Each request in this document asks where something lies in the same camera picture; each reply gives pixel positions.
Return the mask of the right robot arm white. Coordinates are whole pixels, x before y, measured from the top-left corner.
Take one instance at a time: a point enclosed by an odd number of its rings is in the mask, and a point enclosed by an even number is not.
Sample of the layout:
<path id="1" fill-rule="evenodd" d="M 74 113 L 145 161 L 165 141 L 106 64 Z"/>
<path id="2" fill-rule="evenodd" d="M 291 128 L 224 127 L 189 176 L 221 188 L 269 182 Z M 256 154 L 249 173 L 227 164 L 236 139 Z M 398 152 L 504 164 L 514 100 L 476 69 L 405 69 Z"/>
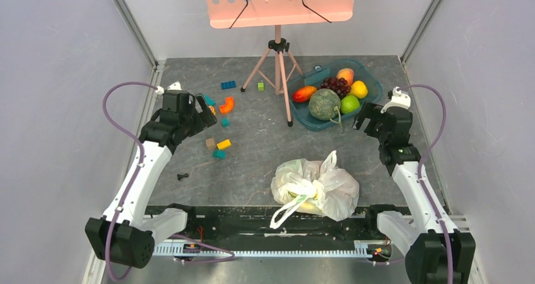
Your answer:
<path id="1" fill-rule="evenodd" d="M 355 116 L 354 129 L 364 121 L 364 132 L 379 141 L 379 157 L 402 191 L 412 221 L 385 206 L 371 209 L 364 222 L 366 234 L 379 239 L 386 235 L 404 256 L 411 283 L 467 283 L 476 243 L 440 205 L 421 163 L 418 149 L 410 143 L 412 113 L 403 107 L 367 102 Z"/>

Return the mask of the white plastic bag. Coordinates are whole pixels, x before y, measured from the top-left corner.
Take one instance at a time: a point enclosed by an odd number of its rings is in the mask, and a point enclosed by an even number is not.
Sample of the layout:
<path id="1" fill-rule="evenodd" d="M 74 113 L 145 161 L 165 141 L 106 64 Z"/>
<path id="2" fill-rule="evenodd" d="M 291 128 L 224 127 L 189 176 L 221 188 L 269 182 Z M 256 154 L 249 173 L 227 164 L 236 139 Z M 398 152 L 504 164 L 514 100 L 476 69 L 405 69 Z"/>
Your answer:
<path id="1" fill-rule="evenodd" d="M 271 181 L 274 200 L 281 204 L 269 227 L 277 229 L 295 212 L 328 217 L 334 221 L 349 218 L 360 194 L 357 180 L 337 166 L 337 151 L 323 161 L 304 158 L 282 163 Z"/>

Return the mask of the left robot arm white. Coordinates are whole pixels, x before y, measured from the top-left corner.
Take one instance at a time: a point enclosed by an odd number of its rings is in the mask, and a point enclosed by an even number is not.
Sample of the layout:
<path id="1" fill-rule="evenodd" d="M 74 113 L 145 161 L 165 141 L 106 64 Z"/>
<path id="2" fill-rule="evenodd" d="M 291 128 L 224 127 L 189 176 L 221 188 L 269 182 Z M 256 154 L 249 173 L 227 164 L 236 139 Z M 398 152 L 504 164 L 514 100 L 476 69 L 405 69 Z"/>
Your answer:
<path id="1" fill-rule="evenodd" d="M 145 220 L 156 182 L 178 145 L 217 123 L 204 96 L 182 90 L 163 92 L 163 106 L 141 129 L 138 149 L 115 199 L 100 218 L 90 218 L 85 233 L 97 258 L 141 269 L 155 247 L 173 234 L 193 237 L 198 221 L 193 209 L 172 203 Z"/>

